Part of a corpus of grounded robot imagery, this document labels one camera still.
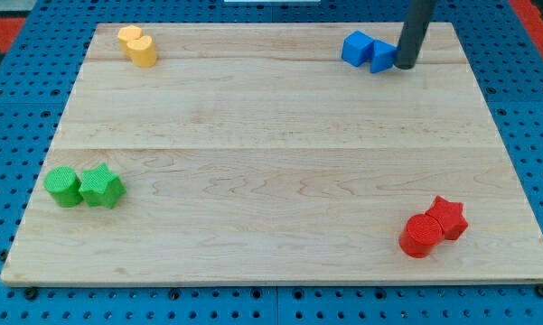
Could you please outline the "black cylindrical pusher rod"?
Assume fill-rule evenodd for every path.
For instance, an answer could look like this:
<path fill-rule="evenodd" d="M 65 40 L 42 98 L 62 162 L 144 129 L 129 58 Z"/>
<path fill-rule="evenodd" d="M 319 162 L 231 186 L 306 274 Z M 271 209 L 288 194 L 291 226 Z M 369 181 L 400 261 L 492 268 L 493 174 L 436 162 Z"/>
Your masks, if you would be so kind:
<path fill-rule="evenodd" d="M 437 0 L 411 0 L 407 17 L 398 39 L 394 65 L 401 70 L 415 67 L 423 41 L 426 37 Z"/>

